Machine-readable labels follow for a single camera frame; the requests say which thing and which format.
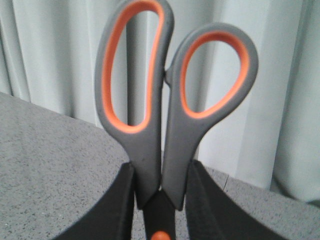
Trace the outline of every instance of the gray handle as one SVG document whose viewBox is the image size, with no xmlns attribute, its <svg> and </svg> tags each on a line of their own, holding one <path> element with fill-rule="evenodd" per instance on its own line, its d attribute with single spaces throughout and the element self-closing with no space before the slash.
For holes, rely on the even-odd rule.
<svg viewBox="0 0 320 240">
<path fill-rule="evenodd" d="M 159 16 L 147 80 L 146 114 L 136 126 L 121 122 L 111 100 L 111 72 L 118 41 L 127 22 L 142 11 Z M 106 24 L 95 66 L 95 103 L 104 129 L 126 150 L 136 173 L 136 198 L 141 209 L 159 189 L 161 179 L 161 96 L 164 66 L 174 26 L 172 10 L 165 0 L 123 1 Z"/>
<path fill-rule="evenodd" d="M 233 87 L 216 105 L 203 112 L 194 112 L 186 101 L 186 71 L 192 54 L 208 41 L 222 41 L 233 47 L 240 59 L 240 73 Z M 244 100 L 257 71 L 255 45 L 243 31 L 229 24 L 206 25 L 190 33 L 179 46 L 166 77 L 170 100 L 162 169 L 162 188 L 176 209 L 183 207 L 188 165 L 199 142 L 212 126 Z"/>
</svg>

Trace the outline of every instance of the speckled surface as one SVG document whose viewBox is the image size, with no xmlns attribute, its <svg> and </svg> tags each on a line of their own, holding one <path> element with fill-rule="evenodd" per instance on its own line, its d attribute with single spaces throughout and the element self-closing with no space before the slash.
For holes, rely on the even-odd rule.
<svg viewBox="0 0 320 240">
<path fill-rule="evenodd" d="M 0 93 L 0 240 L 51 239 L 86 213 L 128 161 L 92 124 Z M 208 169 L 245 211 L 288 239 L 320 239 L 320 210 Z M 132 239 L 144 239 L 135 211 Z M 184 212 L 177 239 L 189 239 Z"/>
</svg>

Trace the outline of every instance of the curtain fold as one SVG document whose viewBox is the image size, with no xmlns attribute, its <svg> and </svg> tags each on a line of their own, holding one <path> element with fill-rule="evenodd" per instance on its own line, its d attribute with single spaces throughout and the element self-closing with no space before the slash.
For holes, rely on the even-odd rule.
<svg viewBox="0 0 320 240">
<path fill-rule="evenodd" d="M 94 100 L 95 61 L 103 28 L 118 2 L 0 1 L 0 91 L 101 127 Z M 292 157 L 297 150 L 286 153 L 298 144 L 293 140 L 288 141 L 288 138 L 296 138 L 293 132 L 298 134 L 297 129 L 302 124 L 308 125 L 307 120 L 295 123 L 289 120 L 298 119 L 300 112 L 295 110 L 296 105 L 302 101 L 307 104 L 306 100 L 300 100 L 306 97 L 305 91 L 313 93 L 314 90 L 314 95 L 319 92 L 315 90 L 318 86 L 315 76 L 319 69 L 317 60 L 320 53 L 314 50 L 319 48 L 319 2 L 168 2 L 174 13 L 175 27 L 166 68 L 170 66 L 183 38 L 196 27 L 212 22 L 233 24 L 245 31 L 255 43 L 259 56 L 258 76 L 252 91 L 230 116 L 206 134 L 196 157 L 209 167 L 266 189 L 274 172 L 293 197 L 320 199 L 320 193 L 307 196 L 312 191 L 316 192 L 320 184 L 317 174 L 304 180 L 305 174 L 311 172 L 309 168 L 305 168 L 304 175 L 297 178 L 300 185 L 295 181 L 295 176 L 299 176 L 298 168 L 302 169 L 304 163 L 308 165 L 312 160 L 313 164 L 309 166 L 320 169 L 315 163 L 319 162 L 316 160 L 319 159 L 319 153 L 298 153 L 305 154 L 309 161 Z M 306 9 L 312 9 L 313 17 L 306 35 L 301 35 L 298 27 L 306 18 Z M 158 17 L 153 12 L 140 13 L 123 30 L 116 50 L 112 69 L 112 102 L 118 118 L 132 125 L 144 118 L 146 78 L 157 24 Z M 299 47 L 302 56 L 299 66 L 292 64 L 297 58 L 297 39 L 304 40 L 303 46 Z M 307 71 L 307 66 L 311 66 L 312 70 Z M 202 111 L 218 102 L 236 80 L 239 67 L 235 51 L 226 44 L 208 43 L 201 46 L 192 56 L 187 70 L 186 95 L 189 107 L 194 111 Z M 305 81 L 309 83 L 309 78 L 306 78 L 309 72 L 312 88 L 307 88 L 304 81 L 300 80 L 307 79 Z M 290 92 L 290 100 L 285 105 L 287 91 Z M 164 84 L 162 146 L 166 134 L 169 92 Z M 303 114 L 320 120 L 317 111 L 310 110 Z M 312 122 L 314 129 L 317 128 L 315 122 Z M 310 129 L 303 134 L 306 138 L 316 139 L 317 143 L 318 138 L 309 132 Z M 315 148 L 314 144 L 309 143 L 306 149 L 310 146 Z M 306 195 L 297 190 L 309 183 L 310 191 L 306 191 Z"/>
</svg>

